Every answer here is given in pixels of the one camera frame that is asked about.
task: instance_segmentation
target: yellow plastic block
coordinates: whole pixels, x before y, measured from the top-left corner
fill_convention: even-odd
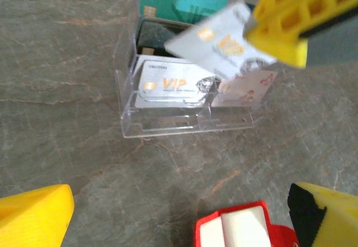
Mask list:
[[[0,199],[0,246],[60,247],[74,210],[69,185]]]
[[[284,63],[302,67],[305,62],[297,58],[303,55],[300,34],[356,7],[358,0],[260,0],[253,13],[258,24],[247,40]],[[263,41],[272,39],[275,46],[267,48]],[[293,52],[278,56],[287,45]]]
[[[327,208],[312,247],[358,246],[358,197],[309,183],[296,183],[310,192],[320,209]]]

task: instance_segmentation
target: stone countertop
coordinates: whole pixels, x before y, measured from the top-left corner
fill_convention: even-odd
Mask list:
[[[358,63],[284,69],[250,130],[124,139],[112,53],[131,0],[2,0],[0,197],[70,184],[75,246],[190,246],[195,220],[305,181],[358,195]],[[257,0],[246,0],[251,3]]]

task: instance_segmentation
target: white vip card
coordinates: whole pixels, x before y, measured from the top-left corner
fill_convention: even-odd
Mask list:
[[[133,75],[136,75],[136,73],[140,71],[145,61],[166,61],[168,63],[173,62],[173,63],[191,64],[189,60],[181,59],[181,58],[155,56],[155,55],[139,55],[135,63]]]
[[[221,80],[259,70],[276,59],[244,39],[250,14],[245,2],[238,1],[167,41],[166,51],[215,73]]]
[[[145,61],[135,106],[198,107],[214,81],[212,73],[195,64]]]
[[[257,70],[230,80],[223,80],[213,107],[259,107],[277,72]]]

